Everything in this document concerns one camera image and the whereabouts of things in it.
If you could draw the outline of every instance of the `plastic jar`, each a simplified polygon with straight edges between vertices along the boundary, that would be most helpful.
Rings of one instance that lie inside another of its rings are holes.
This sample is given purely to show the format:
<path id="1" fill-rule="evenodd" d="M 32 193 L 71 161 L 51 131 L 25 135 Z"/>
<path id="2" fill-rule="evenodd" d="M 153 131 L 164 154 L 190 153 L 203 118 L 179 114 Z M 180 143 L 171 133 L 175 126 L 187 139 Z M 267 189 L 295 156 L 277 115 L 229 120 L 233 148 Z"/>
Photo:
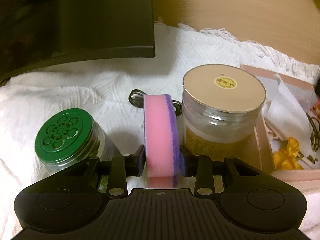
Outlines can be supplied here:
<path id="1" fill-rule="evenodd" d="M 59 171 L 87 157 L 111 160 L 119 150 L 92 116 L 72 108 L 52 116 L 39 130 L 35 151 L 49 171 Z"/>
<path id="2" fill-rule="evenodd" d="M 217 161 L 239 157 L 265 99 L 262 83 L 240 68 L 213 64 L 189 70 L 183 78 L 185 147 Z"/>

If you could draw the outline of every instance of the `jar with beige lid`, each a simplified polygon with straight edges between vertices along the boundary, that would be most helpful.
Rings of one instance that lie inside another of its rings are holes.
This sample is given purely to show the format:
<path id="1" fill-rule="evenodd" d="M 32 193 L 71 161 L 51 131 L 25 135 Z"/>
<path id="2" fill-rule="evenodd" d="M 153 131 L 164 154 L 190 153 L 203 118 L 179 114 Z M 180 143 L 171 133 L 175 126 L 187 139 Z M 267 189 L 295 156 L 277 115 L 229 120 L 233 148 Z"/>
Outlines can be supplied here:
<path id="1" fill-rule="evenodd" d="M 202 65 L 183 78 L 183 142 L 194 154 L 240 157 L 266 99 L 262 83 L 228 65 Z"/>

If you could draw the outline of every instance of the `gold jar lid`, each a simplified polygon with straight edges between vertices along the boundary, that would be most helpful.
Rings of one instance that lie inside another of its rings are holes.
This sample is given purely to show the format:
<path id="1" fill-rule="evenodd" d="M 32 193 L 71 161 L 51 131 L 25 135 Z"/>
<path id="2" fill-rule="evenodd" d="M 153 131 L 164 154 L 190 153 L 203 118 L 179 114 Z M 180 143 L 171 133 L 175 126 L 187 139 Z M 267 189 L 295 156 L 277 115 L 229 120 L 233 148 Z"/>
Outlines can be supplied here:
<path id="1" fill-rule="evenodd" d="M 185 74 L 183 87 L 202 105 L 229 113 L 253 111 L 266 99 L 266 90 L 259 79 L 228 65 L 195 67 Z"/>

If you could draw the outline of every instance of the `glass jar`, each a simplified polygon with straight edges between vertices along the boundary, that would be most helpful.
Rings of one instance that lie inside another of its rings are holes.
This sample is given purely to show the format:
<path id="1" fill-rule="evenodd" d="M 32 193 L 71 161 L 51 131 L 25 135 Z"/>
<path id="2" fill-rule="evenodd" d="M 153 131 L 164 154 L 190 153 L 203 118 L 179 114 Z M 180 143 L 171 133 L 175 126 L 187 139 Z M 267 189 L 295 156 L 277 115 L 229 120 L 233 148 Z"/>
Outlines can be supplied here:
<path id="1" fill-rule="evenodd" d="M 216 161 L 239 158 L 265 98 L 262 83 L 242 69 L 212 64 L 189 70 L 182 99 L 186 149 Z"/>
<path id="2" fill-rule="evenodd" d="M 48 171 L 60 171 L 87 157 L 111 160 L 119 150 L 92 116 L 72 108 L 52 116 L 39 130 L 35 151 Z"/>

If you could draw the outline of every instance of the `green jar lid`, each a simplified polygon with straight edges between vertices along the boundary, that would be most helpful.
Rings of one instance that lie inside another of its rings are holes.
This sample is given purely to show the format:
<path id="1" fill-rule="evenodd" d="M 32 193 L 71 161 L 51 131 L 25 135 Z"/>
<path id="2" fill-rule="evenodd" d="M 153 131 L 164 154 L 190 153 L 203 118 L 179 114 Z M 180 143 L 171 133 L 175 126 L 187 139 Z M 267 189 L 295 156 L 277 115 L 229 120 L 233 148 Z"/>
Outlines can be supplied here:
<path id="1" fill-rule="evenodd" d="M 44 164 L 61 162 L 79 150 L 91 134 L 93 118 L 72 108 L 52 116 L 40 128 L 35 141 L 36 154 Z"/>

